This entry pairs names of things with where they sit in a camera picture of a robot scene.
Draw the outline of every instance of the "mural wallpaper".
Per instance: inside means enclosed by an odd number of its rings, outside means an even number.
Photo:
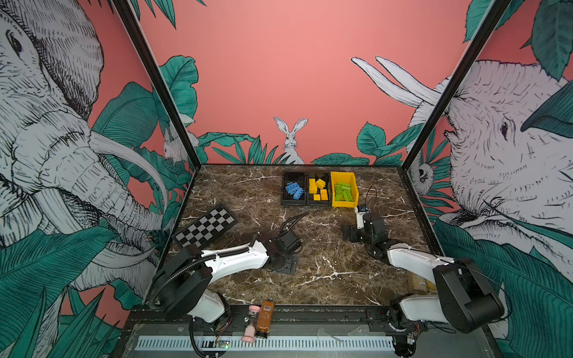
[[[467,45],[464,26],[470,0],[410,0],[393,4],[391,9],[374,0],[358,4],[297,0],[288,6],[251,0],[156,2],[165,18],[157,15],[150,1],[131,3],[160,64],[179,54],[197,60],[196,64],[190,59],[184,72],[164,70],[163,74],[202,163],[398,166],[440,97],[445,86],[445,81],[440,81],[454,71]],[[330,20],[325,19],[325,8],[330,9],[326,14]],[[474,11],[474,27],[486,8],[487,4]],[[362,54],[366,58],[383,48],[412,58],[410,50],[415,51],[418,43],[426,45],[427,41],[414,39],[413,46],[405,49],[401,41],[411,38],[408,30],[395,41],[383,39],[377,45],[380,37],[373,34],[390,29],[379,27],[382,22],[369,21],[368,16],[390,10],[391,17],[402,22],[409,21],[409,16],[419,17],[421,23],[412,31],[427,23],[430,28],[426,31],[441,39],[432,44],[439,50],[435,59],[409,61],[416,73],[431,77],[430,83],[435,81],[434,89],[385,58],[376,60],[393,76],[393,82],[365,60],[353,57]],[[242,15],[245,18],[238,23]],[[245,27],[245,21],[252,26]],[[365,23],[373,27],[357,28]],[[331,49],[344,55],[335,58]],[[441,79],[434,72],[443,73]],[[180,84],[171,84],[175,77]],[[371,79],[411,109],[381,96]],[[349,81],[358,87],[350,87]],[[182,109],[191,101],[195,105],[192,111]],[[413,111],[414,118],[408,122]],[[175,137],[173,130],[162,130],[166,157],[176,159],[182,148],[167,149],[169,139]]]
[[[112,10],[0,1],[2,358],[110,354],[193,176]]]
[[[571,357],[573,2],[510,9],[410,177],[445,254],[502,284],[508,316],[490,328],[504,355]]]

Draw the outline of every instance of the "elephant ear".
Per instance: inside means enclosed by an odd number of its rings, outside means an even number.
[[[91,21],[76,0],[0,0],[34,43],[68,104],[87,119],[97,99],[104,59]]]

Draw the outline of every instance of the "rabbit illustration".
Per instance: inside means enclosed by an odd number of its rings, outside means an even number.
[[[285,140],[285,153],[287,154],[286,157],[288,159],[286,160],[285,164],[304,164],[304,161],[296,152],[297,143],[295,134],[307,124],[308,119],[303,118],[299,120],[295,124],[295,127],[292,129],[292,132],[289,132],[288,125],[284,120],[280,119],[279,117],[274,117],[274,121],[277,123],[279,130],[282,133],[285,133],[287,136]]]

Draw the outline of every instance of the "black metal frame post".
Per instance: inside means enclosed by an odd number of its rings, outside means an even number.
[[[197,153],[195,153],[195,149],[193,149],[193,145],[191,145],[191,141],[187,135],[187,129],[185,129],[181,119],[179,118],[179,112],[177,111],[173,98],[171,97],[171,93],[163,80],[161,71],[155,62],[153,53],[147,44],[141,28],[139,27],[138,19],[134,16],[133,11],[131,11],[128,0],[113,0],[113,4],[115,5],[117,13],[123,22],[123,26],[125,26],[125,30],[129,34],[129,37],[143,62],[143,66],[151,79],[151,84],[157,91],[157,94],[161,99],[179,138],[183,141],[183,146],[189,155],[191,163],[195,168],[195,172],[198,172],[201,168],[201,162],[199,161],[199,157],[197,157]]]
[[[446,107],[456,94],[456,91],[464,82],[464,79],[473,63],[475,62],[477,56],[480,54],[481,50],[484,48],[485,43],[488,41],[489,36],[493,33],[497,23],[501,19],[501,16],[505,12],[505,9],[509,6],[511,0],[494,0],[491,9],[485,15],[481,26],[477,29],[476,35],[473,37],[472,41],[468,45],[468,49],[464,53],[460,64],[456,67],[452,79],[448,82],[442,96],[439,98],[438,103],[434,106],[430,117],[428,118],[422,132],[418,136],[418,139],[414,143],[412,150],[408,153],[406,160],[402,163],[402,168],[404,170],[409,170],[410,166],[414,162],[414,159],[419,151],[422,150],[424,143],[430,136],[432,130],[438,124],[438,120],[442,117],[446,110]]]

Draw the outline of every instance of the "yellow storage bin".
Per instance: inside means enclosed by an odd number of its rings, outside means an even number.
[[[350,194],[354,199],[353,202],[338,202],[335,200],[335,185],[338,182],[350,184]],[[358,205],[358,186],[356,185],[356,176],[350,172],[331,171],[330,183],[332,186],[332,207],[356,207]]]

